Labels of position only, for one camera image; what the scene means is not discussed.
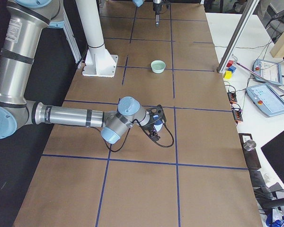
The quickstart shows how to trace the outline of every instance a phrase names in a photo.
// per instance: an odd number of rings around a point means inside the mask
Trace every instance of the red block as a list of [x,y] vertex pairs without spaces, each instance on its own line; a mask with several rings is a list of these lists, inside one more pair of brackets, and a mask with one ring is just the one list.
[[230,67],[230,66],[232,66],[232,64],[233,64],[233,60],[229,60],[226,67]]

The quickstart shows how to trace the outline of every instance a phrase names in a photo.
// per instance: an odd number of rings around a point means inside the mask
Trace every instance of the sticker label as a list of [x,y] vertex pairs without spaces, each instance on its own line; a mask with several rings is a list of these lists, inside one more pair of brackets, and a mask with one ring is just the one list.
[[245,135],[243,135],[242,138],[243,138],[243,142],[244,142],[244,143],[245,143],[247,140],[251,140],[251,137],[250,137],[250,136],[245,136]]
[[21,32],[22,23],[17,22],[15,20],[9,21],[8,32],[6,33],[6,40],[12,41],[14,43],[18,43],[18,39]]

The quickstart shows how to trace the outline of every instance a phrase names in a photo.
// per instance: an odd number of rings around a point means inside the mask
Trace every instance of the blue block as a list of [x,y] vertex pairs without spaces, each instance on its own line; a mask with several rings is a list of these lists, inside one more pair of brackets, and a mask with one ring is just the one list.
[[227,71],[230,71],[230,72],[234,73],[236,69],[237,69],[237,68],[232,65],[232,66],[230,66],[230,67],[227,69]]

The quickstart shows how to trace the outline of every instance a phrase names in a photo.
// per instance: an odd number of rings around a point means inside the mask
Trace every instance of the table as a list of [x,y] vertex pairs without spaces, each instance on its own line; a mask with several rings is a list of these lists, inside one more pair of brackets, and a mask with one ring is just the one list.
[[[175,145],[160,148],[134,126],[113,153],[96,130],[55,125],[14,226],[261,225],[204,7],[172,4],[159,27],[151,2],[106,1],[100,15],[106,48],[119,55],[115,77],[78,70],[63,106],[116,110],[124,96],[162,104]],[[155,59],[162,74],[150,69]]]
[[[213,43],[215,45],[216,54],[218,60],[220,61],[225,49],[224,46],[228,45],[228,42],[233,34],[233,31],[240,19],[241,15],[236,14],[216,14],[207,13],[206,17],[209,23],[211,34],[213,37]],[[252,15],[248,21],[248,24],[237,43],[237,48],[235,48],[233,54],[238,58],[238,62],[248,68],[252,68],[253,62],[256,58],[262,59],[265,50],[262,52],[264,47],[256,49],[241,49],[238,47],[258,47],[266,45],[270,42],[270,37],[264,29],[262,23],[256,15]],[[265,55],[265,60],[280,62],[283,59],[273,58],[269,51],[274,46],[273,43],[269,44],[268,50]],[[284,62],[281,63],[282,75],[284,75]],[[242,90],[247,85],[247,80],[250,74],[237,67],[236,72],[233,74],[232,78],[228,81],[237,90]],[[250,80],[249,86],[259,84],[254,80]],[[283,187],[283,183],[276,175],[265,156],[261,151],[261,147],[273,139],[276,135],[284,131],[284,114],[274,117],[265,117],[264,114],[253,104],[249,97],[244,98],[244,91],[237,92],[238,103],[243,108],[243,121],[237,126],[238,133],[251,133],[254,141],[257,143],[257,155],[260,159],[262,168],[260,169],[266,183],[268,186],[280,183]]]

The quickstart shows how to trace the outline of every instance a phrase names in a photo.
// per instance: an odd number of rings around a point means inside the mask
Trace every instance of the small bowl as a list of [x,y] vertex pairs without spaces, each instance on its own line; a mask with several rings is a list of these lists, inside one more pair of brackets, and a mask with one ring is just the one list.
[[154,73],[162,73],[165,70],[166,64],[163,61],[155,60],[151,63],[151,70]]

